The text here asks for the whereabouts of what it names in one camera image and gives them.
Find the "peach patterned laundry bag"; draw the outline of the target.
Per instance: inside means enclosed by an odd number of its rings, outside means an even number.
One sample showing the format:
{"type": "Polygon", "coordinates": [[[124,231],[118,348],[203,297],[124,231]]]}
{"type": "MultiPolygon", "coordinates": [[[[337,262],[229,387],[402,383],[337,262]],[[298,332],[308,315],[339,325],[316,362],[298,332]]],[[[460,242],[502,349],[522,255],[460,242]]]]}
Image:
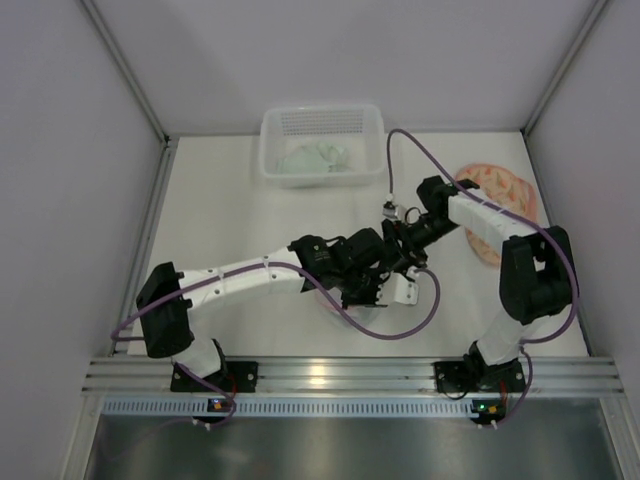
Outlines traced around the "peach patterned laundry bag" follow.
{"type": "MultiPolygon", "coordinates": [[[[538,220],[538,200],[534,187],[510,170],[492,164],[468,164],[455,175],[455,180],[472,180],[495,204],[506,207],[530,221],[538,220]]],[[[465,230],[469,246],[490,267],[499,267],[501,257],[492,247],[470,230],[465,230]]]]}

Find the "light green garment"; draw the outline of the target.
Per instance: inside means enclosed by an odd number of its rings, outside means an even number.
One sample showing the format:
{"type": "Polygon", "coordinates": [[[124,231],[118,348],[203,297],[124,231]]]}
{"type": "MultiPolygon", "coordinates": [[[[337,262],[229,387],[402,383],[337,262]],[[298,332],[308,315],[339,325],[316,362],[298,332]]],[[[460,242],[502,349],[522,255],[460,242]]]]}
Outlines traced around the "light green garment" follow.
{"type": "Polygon", "coordinates": [[[276,166],[281,175],[326,175],[351,170],[349,150],[325,141],[296,147],[276,166]]]}

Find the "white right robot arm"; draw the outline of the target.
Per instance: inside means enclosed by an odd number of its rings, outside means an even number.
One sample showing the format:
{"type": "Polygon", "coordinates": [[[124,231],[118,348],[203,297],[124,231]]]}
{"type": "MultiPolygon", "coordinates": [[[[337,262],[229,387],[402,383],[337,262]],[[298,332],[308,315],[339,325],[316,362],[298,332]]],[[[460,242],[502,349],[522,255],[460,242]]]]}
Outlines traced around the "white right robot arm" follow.
{"type": "Polygon", "coordinates": [[[417,190],[424,212],[409,223],[389,195],[383,207],[383,237],[396,271],[418,270],[426,249],[464,228],[500,256],[500,310],[472,349],[489,366],[512,361],[521,347],[552,342],[577,315],[579,287],[570,240],[559,226],[543,228],[493,201],[474,181],[425,179],[417,190]]]}

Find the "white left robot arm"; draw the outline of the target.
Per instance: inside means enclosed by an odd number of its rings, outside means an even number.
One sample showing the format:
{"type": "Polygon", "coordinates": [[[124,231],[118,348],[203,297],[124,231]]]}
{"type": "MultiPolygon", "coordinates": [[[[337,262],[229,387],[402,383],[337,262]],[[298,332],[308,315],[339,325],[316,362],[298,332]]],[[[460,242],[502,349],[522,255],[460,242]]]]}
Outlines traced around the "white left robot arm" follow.
{"type": "Polygon", "coordinates": [[[390,241],[365,228],[349,237],[305,235],[261,258],[180,271],[171,262],[151,271],[136,298],[146,354],[168,358],[199,377],[223,371],[219,343],[199,330],[214,310],[276,294],[340,293],[338,305],[378,307],[398,255],[390,241]]]}

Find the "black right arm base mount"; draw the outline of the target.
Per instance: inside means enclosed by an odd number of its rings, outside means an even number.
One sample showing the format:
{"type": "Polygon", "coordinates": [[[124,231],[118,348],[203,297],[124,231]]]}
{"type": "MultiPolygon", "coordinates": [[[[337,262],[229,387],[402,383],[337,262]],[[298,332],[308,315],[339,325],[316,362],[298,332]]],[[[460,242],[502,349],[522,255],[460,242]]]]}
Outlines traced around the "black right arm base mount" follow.
{"type": "Polygon", "coordinates": [[[523,393],[525,375],[517,358],[506,363],[488,365],[474,342],[461,360],[434,364],[436,390],[452,400],[469,393],[523,393]]]}

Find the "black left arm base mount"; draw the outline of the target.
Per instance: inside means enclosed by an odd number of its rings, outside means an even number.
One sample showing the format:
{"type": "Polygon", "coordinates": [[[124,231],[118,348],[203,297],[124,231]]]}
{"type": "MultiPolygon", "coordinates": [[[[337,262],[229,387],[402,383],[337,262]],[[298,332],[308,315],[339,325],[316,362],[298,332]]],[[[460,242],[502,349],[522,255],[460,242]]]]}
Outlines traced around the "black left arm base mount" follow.
{"type": "MultiPolygon", "coordinates": [[[[258,380],[259,364],[255,361],[227,361],[223,370],[204,380],[227,393],[254,393],[258,380]]],[[[177,393],[211,393],[212,390],[187,375],[180,367],[173,368],[169,387],[177,393]]]]}

